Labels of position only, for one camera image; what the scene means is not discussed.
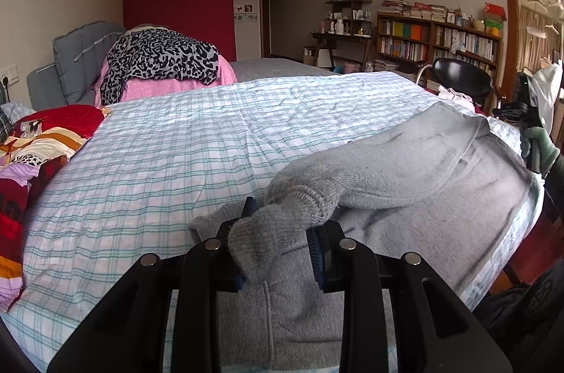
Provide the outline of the right green gloved hand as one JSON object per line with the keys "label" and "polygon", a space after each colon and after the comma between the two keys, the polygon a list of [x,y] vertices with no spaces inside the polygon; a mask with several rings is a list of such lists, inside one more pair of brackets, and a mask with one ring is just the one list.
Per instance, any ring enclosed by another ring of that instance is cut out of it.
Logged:
{"label": "right green gloved hand", "polygon": [[529,127],[521,132],[521,156],[530,171],[546,178],[559,155],[559,149],[543,127]]}

